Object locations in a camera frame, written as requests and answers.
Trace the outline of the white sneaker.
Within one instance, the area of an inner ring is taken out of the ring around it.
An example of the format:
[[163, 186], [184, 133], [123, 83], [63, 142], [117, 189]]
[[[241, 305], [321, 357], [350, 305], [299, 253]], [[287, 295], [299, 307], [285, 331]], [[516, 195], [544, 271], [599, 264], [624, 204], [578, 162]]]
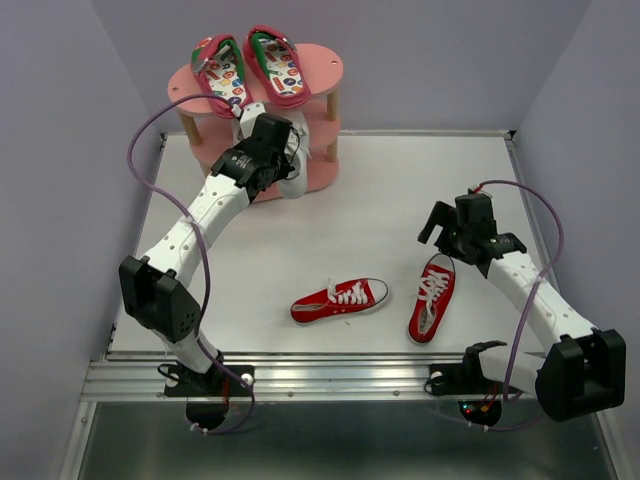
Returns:
[[231, 121], [232, 144], [235, 145], [251, 136], [253, 123], [251, 120], [234, 119]]
[[293, 171], [285, 179], [278, 181], [277, 185], [284, 198], [296, 199], [307, 192], [310, 129], [300, 110], [284, 111], [283, 117], [290, 120], [293, 126], [285, 149]]

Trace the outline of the pink patterned sandal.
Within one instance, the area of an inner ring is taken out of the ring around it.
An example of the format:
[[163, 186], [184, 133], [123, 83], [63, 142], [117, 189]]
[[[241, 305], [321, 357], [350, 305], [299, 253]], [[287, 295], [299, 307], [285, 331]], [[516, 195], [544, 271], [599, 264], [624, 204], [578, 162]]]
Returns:
[[212, 111], [221, 118], [239, 119], [253, 101], [242, 53], [232, 35], [201, 40], [191, 54], [191, 73], [208, 95]]
[[311, 98], [296, 46], [282, 32], [266, 25], [251, 28], [243, 43], [243, 58], [280, 109], [295, 109]]

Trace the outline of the red sneaker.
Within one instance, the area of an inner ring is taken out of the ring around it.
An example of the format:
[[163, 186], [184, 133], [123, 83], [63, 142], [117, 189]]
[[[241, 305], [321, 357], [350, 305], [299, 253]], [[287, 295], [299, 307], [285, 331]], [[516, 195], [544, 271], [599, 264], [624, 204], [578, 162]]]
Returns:
[[299, 325], [344, 316], [371, 313], [381, 308], [390, 297], [388, 285], [375, 278], [356, 278], [327, 287], [296, 300], [290, 315]]
[[417, 298], [408, 334], [417, 344], [430, 343], [442, 322], [456, 284], [453, 259], [443, 253], [433, 255], [420, 276]]

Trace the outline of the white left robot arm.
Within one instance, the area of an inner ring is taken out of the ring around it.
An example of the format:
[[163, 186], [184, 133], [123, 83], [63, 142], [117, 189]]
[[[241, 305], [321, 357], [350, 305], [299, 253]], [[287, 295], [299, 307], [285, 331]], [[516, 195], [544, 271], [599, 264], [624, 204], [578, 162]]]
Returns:
[[257, 115], [249, 135], [220, 155], [164, 237], [141, 258], [128, 256], [119, 266], [126, 313], [165, 343], [199, 393], [215, 392], [223, 371], [218, 350], [200, 331], [204, 305], [188, 287], [196, 269], [209, 268], [208, 251], [231, 220], [293, 171], [286, 149], [296, 135], [292, 121]]

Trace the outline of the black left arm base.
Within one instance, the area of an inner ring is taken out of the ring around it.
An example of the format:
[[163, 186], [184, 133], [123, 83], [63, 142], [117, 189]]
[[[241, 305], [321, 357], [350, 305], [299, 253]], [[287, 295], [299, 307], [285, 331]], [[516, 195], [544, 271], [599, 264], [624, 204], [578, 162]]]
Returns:
[[253, 415], [255, 395], [251, 366], [215, 365], [204, 374], [181, 363], [161, 363], [157, 373], [165, 382], [163, 395], [185, 399], [185, 418], [193, 432], [205, 436], [240, 430]]

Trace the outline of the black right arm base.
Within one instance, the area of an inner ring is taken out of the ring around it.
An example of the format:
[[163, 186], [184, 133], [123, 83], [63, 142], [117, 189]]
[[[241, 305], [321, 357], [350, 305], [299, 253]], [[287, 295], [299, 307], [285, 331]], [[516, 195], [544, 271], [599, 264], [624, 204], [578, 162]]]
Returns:
[[469, 426], [497, 427], [503, 407], [502, 383], [469, 373], [461, 364], [432, 364], [424, 391], [434, 397], [456, 397], [459, 415]]

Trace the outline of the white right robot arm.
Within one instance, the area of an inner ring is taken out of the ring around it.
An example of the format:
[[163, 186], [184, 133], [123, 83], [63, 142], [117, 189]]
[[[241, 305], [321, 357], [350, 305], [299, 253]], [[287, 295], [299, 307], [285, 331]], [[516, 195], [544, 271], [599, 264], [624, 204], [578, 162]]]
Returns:
[[438, 252], [476, 267], [524, 315], [543, 354], [515, 354], [499, 340], [473, 344], [460, 362], [432, 365], [428, 393], [472, 395], [505, 385], [534, 396], [556, 422], [623, 404], [623, 337], [574, 310], [535, 267], [525, 245], [512, 233], [498, 232], [488, 196], [470, 192], [453, 205], [436, 202], [419, 242], [426, 243], [436, 227]]

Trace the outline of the pink three-tier shoe shelf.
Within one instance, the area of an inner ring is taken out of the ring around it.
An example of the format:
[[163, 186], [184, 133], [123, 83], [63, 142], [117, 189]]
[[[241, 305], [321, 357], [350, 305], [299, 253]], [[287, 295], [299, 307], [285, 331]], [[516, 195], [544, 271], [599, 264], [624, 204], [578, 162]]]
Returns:
[[[343, 62], [327, 47], [301, 43], [297, 46], [302, 71], [312, 98], [301, 107], [310, 131], [307, 190], [322, 190], [336, 180], [339, 116], [339, 84]], [[204, 99], [194, 99], [177, 107], [191, 151], [204, 172], [224, 150], [232, 146], [232, 122], [214, 114]]]

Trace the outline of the aluminium front mounting rail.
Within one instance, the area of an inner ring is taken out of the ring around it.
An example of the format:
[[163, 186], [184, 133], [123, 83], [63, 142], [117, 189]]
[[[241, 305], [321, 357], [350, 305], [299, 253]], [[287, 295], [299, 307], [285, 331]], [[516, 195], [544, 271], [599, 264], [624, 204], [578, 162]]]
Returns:
[[[90, 364], [81, 390], [85, 402], [168, 402], [156, 368], [171, 357], [113, 356]], [[254, 367], [258, 402], [429, 400], [424, 384], [434, 364], [460, 354], [348, 354], [225, 356], [227, 366]]]

